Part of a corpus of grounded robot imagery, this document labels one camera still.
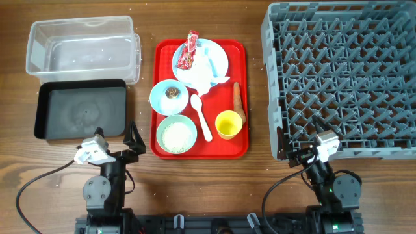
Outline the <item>white napkin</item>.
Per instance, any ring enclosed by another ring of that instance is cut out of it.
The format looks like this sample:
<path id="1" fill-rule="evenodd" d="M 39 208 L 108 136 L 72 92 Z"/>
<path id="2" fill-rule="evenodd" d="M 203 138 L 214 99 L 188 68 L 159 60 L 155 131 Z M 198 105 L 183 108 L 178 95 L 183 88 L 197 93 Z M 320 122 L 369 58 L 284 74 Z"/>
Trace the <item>white napkin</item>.
<path id="1" fill-rule="evenodd" d="M 225 83 L 230 80 L 228 76 L 214 76 L 209 57 L 205 54 L 205 47 L 197 47 L 193 58 L 191 68 L 186 70 L 183 75 L 185 82 L 196 89 L 199 97 L 210 91 L 211 83 Z"/>

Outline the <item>yellow plastic cup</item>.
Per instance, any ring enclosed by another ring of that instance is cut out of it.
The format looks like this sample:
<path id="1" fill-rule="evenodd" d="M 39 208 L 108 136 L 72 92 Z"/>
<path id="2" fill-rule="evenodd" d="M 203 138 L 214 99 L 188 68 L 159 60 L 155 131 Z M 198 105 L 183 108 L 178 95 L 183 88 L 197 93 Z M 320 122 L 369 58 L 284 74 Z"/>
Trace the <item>yellow plastic cup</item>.
<path id="1" fill-rule="evenodd" d="M 243 122 L 240 115 L 232 110 L 221 112 L 215 119 L 215 127 L 221 138 L 231 140 L 242 129 Z"/>

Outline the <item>light green bowl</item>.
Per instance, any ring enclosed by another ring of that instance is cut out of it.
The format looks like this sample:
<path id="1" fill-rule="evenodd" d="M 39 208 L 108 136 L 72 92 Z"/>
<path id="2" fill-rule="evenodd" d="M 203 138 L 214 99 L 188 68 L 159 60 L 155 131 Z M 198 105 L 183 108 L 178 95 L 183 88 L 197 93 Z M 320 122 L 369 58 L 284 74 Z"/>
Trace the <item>light green bowl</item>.
<path id="1" fill-rule="evenodd" d="M 172 123 L 175 123 L 175 122 L 184 123 L 192 131 L 193 140 L 192 140 L 192 143 L 191 143 L 190 148 L 188 150 L 190 150 L 193 147 L 193 145 L 195 144 L 196 139 L 198 137 L 198 132 L 197 132 L 196 126 L 195 126 L 194 122 L 189 117 L 183 116 L 183 115 L 180 115 L 180 114 L 166 117 L 159 124 L 159 126 L 157 128 L 156 137 L 157 137 L 157 143 L 167 153 L 170 153 L 170 152 L 164 147 L 164 145 L 162 143 L 162 132 L 169 124 L 172 124 Z"/>

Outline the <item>orange carrot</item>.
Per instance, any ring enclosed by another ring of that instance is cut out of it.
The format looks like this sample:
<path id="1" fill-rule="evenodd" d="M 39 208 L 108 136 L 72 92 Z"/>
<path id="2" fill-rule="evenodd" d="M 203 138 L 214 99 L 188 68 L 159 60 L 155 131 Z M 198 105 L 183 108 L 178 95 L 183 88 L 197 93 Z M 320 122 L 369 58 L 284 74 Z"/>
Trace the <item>orange carrot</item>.
<path id="1" fill-rule="evenodd" d="M 233 84 L 233 107 L 234 111 L 241 117 L 242 123 L 246 122 L 245 111 L 242 106 L 241 90 L 238 82 Z"/>

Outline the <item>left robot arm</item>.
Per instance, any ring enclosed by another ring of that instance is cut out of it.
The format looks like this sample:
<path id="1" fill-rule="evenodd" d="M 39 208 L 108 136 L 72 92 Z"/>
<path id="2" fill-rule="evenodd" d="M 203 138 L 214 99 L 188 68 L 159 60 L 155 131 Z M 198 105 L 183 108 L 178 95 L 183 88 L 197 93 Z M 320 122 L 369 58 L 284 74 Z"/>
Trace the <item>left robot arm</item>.
<path id="1" fill-rule="evenodd" d="M 94 136 L 83 140 L 74 157 L 79 164 L 88 163 L 100 167 L 100 174 L 91 177 L 83 187 L 87 217 L 78 220 L 75 232 L 78 234 L 139 234 L 144 233 L 140 223 L 130 208 L 124 207 L 125 182 L 132 178 L 126 169 L 127 164 L 137 163 L 139 156 L 146 152 L 146 146 L 134 121 L 130 121 L 123 143 L 128 149 L 110 152 L 103 129 L 98 127 Z"/>

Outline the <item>light blue bowl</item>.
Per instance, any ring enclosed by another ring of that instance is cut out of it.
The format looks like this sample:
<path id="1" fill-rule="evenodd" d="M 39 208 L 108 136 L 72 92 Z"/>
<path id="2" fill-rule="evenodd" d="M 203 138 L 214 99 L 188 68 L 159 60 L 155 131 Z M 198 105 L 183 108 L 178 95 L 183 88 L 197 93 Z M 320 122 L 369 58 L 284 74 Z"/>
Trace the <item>light blue bowl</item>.
<path id="1" fill-rule="evenodd" d="M 180 89 L 180 95 L 175 99 L 168 99 L 165 91 L 168 87 Z M 158 82 L 151 90 L 149 102 L 152 109 L 164 116 L 180 114 L 189 102 L 189 91 L 186 86 L 174 79 L 167 79 Z"/>

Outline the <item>red snack wrapper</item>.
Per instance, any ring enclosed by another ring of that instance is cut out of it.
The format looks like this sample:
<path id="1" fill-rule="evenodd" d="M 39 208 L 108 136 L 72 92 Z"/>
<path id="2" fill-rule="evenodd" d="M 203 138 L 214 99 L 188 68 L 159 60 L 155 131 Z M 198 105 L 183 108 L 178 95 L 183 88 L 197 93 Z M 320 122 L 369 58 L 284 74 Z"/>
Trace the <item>red snack wrapper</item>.
<path id="1" fill-rule="evenodd" d="M 189 31 L 187 35 L 184 48 L 178 58 L 176 67 L 182 70 L 189 70 L 194 62 L 194 55 L 196 53 L 197 41 L 199 33 L 196 31 Z"/>

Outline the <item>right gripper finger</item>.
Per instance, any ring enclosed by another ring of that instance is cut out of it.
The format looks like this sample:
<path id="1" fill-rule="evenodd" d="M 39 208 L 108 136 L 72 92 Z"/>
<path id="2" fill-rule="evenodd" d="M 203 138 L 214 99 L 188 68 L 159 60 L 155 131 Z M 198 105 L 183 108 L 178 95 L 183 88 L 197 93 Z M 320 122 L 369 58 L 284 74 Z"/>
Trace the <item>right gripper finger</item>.
<path id="1" fill-rule="evenodd" d="M 314 125 L 317 134 L 326 131 L 334 132 L 334 130 L 328 124 L 324 123 L 319 116 L 312 116 L 312 124 Z"/>
<path id="2" fill-rule="evenodd" d="M 289 144 L 287 138 L 285 137 L 281 127 L 277 127 L 277 137 L 278 137 L 277 159 L 279 160 L 290 159 L 293 149 L 291 148 L 291 145 Z"/>

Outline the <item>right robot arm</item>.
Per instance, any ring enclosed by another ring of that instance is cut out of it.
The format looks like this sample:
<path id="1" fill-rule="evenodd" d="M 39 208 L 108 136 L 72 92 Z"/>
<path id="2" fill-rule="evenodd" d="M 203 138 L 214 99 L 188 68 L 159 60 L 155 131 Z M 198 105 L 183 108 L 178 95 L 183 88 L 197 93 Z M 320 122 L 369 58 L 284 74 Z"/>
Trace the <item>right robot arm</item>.
<path id="1" fill-rule="evenodd" d="M 349 171 L 333 171 L 330 156 L 337 153 L 339 136 L 329 125 L 314 116 L 317 130 L 314 142 L 294 150 L 278 127 L 278 159 L 288 160 L 291 168 L 302 166 L 301 178 L 315 193 L 318 205 L 304 213 L 276 214 L 271 226 L 279 233 L 363 233 L 361 215 L 356 213 L 361 196 L 361 178 Z"/>

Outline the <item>pile of white rice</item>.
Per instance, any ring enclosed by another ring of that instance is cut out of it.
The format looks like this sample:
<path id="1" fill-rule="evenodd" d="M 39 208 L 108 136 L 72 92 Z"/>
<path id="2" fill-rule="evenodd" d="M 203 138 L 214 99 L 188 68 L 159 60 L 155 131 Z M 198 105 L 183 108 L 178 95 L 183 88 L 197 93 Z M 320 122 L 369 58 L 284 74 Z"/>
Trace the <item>pile of white rice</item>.
<path id="1" fill-rule="evenodd" d="M 192 131 L 181 122 L 169 124 L 162 132 L 162 143 L 170 153 L 183 153 L 190 148 Z"/>

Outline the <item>brown chocolate pastry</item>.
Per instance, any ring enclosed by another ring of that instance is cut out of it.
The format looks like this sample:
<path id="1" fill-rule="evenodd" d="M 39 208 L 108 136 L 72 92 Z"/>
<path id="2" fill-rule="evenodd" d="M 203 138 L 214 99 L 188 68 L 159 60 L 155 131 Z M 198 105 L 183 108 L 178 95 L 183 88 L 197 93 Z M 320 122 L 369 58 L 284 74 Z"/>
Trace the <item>brown chocolate pastry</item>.
<path id="1" fill-rule="evenodd" d="M 168 99 L 175 99 L 180 95 L 180 89 L 176 87 L 168 87 L 165 91 L 165 95 Z"/>

